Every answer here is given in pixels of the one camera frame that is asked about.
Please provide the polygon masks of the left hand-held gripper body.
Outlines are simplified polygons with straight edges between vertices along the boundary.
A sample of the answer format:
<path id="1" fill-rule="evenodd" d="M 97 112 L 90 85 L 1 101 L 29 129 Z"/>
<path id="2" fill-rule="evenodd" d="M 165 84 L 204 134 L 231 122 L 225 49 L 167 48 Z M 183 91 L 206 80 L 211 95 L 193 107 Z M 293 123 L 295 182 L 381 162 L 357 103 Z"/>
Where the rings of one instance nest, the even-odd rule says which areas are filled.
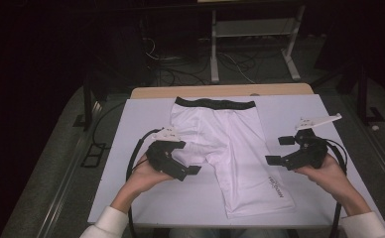
<path id="1" fill-rule="evenodd" d="M 158 172 L 169 175 L 170 163 L 176 162 L 172 151 L 168 150 L 168 142 L 179 142 L 181 139 L 173 127 L 163 128 L 153 134 L 154 142 L 149 146 L 146 156 L 150 165 Z"/>

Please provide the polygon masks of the white metal stand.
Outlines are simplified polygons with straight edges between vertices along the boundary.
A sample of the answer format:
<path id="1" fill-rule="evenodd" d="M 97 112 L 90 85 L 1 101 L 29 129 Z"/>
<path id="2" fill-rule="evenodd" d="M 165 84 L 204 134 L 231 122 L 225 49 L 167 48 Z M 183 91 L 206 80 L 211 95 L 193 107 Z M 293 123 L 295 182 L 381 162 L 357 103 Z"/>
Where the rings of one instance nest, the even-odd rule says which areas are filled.
<path id="1" fill-rule="evenodd" d="M 293 81 L 299 81 L 301 76 L 292 58 L 292 51 L 298 36 L 299 29 L 306 10 L 305 5 L 297 8 L 294 17 L 252 17 L 246 15 L 244 19 L 239 18 L 239 14 L 234 14 L 232 19 L 221 18 L 218 11 L 211 13 L 211 55 L 210 55 L 210 74 L 211 82 L 219 83 L 219 71 L 217 56 L 217 40 L 220 38 L 234 37 L 274 37 L 287 36 L 289 42 L 280 53 L 288 68 Z"/>

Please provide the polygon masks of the person's right hand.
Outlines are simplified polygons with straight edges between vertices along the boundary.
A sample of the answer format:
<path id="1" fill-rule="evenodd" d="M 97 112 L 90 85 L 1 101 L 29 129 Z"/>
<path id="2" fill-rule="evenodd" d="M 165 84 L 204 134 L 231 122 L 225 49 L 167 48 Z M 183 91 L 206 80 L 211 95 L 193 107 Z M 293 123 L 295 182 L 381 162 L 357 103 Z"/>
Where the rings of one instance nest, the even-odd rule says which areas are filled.
<path id="1" fill-rule="evenodd" d="M 306 176 L 315 182 L 326 192 L 331 194 L 336 200 L 341 200 L 350 190 L 349 181 L 339 166 L 336 159 L 327 154 L 319 169 L 311 166 L 304 166 L 295 169 L 295 173 Z"/>

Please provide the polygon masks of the black floor frame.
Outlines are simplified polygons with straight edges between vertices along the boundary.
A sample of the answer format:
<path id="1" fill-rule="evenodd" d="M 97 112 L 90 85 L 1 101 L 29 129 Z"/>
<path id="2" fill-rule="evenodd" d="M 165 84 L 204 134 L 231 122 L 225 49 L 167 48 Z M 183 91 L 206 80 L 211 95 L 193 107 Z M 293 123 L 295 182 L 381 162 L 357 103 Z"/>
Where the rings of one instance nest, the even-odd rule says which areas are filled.
<path id="1" fill-rule="evenodd" d="M 97 168 L 100 164 L 101 158 L 106 150 L 105 143 L 92 143 L 86 155 L 84 156 L 80 166 L 82 168 Z"/>

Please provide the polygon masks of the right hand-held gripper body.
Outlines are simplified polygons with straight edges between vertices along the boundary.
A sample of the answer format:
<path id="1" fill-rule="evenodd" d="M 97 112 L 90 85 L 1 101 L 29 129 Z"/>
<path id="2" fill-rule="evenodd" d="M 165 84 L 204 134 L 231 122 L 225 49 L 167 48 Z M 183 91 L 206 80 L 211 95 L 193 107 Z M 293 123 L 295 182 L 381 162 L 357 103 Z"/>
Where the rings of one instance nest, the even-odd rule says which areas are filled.
<path id="1" fill-rule="evenodd" d="M 301 118 L 295 126 L 297 134 L 294 137 L 294 141 L 300 148 L 296 152 L 284 157 L 284 166 L 289 171 L 304 166 L 312 166 L 315 169 L 319 169 L 328 150 L 332 150 L 342 160 L 342 155 L 338 148 L 333 146 L 327 139 L 318 137 L 314 132 L 315 127 L 341 118 L 342 116 L 339 113 L 324 117 Z"/>

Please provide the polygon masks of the person's left hand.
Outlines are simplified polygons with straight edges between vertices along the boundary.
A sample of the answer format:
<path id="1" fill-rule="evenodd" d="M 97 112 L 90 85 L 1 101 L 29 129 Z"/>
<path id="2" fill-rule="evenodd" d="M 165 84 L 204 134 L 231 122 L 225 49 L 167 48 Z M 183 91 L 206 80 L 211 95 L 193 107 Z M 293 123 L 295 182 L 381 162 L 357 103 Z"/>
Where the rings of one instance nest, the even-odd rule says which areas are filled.
<path id="1" fill-rule="evenodd" d="M 172 180 L 169 175 L 156 171 L 149 163 L 146 155 L 140 158 L 136 167 L 133 169 L 132 175 L 122 186 L 122 192 L 128 197 L 137 197 L 142 192 L 151 189 L 156 184 Z"/>

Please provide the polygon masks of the white shorts with black waistband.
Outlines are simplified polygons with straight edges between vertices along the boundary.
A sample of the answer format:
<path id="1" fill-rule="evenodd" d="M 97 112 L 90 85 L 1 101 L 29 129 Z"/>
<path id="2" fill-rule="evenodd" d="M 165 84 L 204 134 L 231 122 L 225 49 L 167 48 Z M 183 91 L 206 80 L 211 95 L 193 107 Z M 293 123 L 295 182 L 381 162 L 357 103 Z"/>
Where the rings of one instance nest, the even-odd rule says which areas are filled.
<path id="1" fill-rule="evenodd" d="M 214 168 L 227 217 L 295 207 L 279 172 L 265 161 L 269 151 L 255 102 L 179 97 L 170 121 L 186 143 L 173 157 L 186 166 Z"/>

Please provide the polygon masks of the dark metal stand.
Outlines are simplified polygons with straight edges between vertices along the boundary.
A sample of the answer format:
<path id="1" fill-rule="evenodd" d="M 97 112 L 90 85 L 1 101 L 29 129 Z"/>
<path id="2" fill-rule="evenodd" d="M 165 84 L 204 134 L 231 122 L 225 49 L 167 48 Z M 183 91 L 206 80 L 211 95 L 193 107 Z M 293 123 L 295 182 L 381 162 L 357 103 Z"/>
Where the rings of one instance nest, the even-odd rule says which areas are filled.
<path id="1" fill-rule="evenodd" d="M 83 114 L 78 115 L 74 127 L 82 127 L 87 131 L 93 120 L 93 104 L 105 101 L 107 97 L 107 83 L 102 66 L 94 65 L 87 72 L 82 82 Z"/>
<path id="2" fill-rule="evenodd" d="M 376 107 L 367 107 L 367 75 L 362 64 L 357 67 L 357 116 L 364 125 L 384 122 Z"/>

